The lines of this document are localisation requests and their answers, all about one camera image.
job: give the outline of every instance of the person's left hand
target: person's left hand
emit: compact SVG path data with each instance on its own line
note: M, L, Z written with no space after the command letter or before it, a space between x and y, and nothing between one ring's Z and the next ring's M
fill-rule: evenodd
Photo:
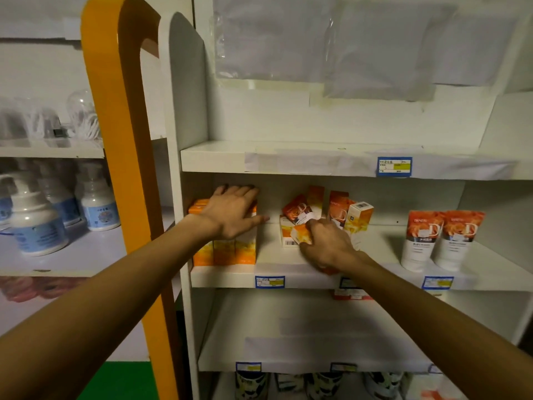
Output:
M257 194L259 188L254 186L218 187L209 203L197 216L214 222L217 227L215 239L231 240L269 220L269 216L265 215L246 217Z

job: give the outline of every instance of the green surface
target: green surface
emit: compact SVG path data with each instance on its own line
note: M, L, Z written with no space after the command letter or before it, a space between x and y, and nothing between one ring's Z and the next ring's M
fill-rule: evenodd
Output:
M158 400L150 362L105 362L78 400Z

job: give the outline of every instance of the orange frame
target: orange frame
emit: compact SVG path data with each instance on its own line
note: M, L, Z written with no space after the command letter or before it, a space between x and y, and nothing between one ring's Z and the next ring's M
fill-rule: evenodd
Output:
M164 231L140 63L141 47L157 56L159 20L144 0L89 0L82 14L83 56L128 253ZM186 399L170 281L142 322L160 400Z

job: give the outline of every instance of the transparent container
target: transparent container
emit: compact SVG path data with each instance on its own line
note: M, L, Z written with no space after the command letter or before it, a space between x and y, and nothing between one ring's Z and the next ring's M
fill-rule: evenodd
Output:
M75 91L69 95L67 112L74 127L74 138L81 140L102 138L93 96L88 89Z
M15 100L0 97L0 140L26 139L26 124Z
M53 139L61 129L57 112L38 98L17 98L29 139Z

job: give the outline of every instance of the person's left arm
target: person's left arm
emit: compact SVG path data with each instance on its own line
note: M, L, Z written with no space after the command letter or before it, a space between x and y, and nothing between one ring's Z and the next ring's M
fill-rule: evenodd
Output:
M199 248L214 239L233 239L268 219L245 217L258 192L217 188L201 214L185 216L0 337L0 398L49 397L57 389L50 387L53 382L90 365L90 375L79 377L83 387Z

